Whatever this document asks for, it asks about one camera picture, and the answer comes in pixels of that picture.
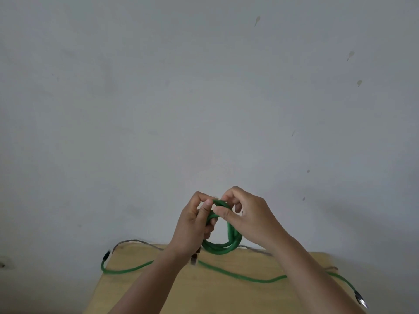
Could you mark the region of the person's left hand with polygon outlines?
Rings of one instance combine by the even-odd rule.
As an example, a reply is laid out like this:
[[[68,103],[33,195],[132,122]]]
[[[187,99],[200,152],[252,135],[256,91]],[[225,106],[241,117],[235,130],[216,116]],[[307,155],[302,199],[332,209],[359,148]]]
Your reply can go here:
[[[176,256],[183,265],[186,265],[200,249],[202,241],[209,239],[217,223],[218,218],[216,217],[206,223],[206,227],[198,225],[199,208],[207,199],[215,200],[216,198],[201,192],[194,193],[181,211],[173,237],[168,245],[167,250]]]

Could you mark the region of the person's right forearm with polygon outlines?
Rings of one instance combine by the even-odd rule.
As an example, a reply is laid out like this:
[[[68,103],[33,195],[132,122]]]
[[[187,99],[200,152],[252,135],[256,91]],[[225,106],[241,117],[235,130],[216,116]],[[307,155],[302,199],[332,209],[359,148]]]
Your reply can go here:
[[[259,245],[273,254],[309,314],[365,314],[290,235]]]

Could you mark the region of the person's left forearm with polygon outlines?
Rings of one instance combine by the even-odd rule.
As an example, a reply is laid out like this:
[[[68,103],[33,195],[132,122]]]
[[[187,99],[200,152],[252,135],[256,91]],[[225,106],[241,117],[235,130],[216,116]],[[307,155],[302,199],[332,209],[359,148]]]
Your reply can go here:
[[[108,314],[159,314],[174,281],[197,248],[167,247],[137,278]]]

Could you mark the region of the person's right hand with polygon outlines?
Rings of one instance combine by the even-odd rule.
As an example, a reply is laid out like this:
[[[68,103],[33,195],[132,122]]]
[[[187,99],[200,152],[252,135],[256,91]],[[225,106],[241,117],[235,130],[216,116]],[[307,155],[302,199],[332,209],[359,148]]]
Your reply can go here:
[[[224,193],[222,200],[236,207],[238,223],[231,225],[247,240],[274,254],[288,251],[294,245],[294,239],[284,230],[263,198],[234,186]]]

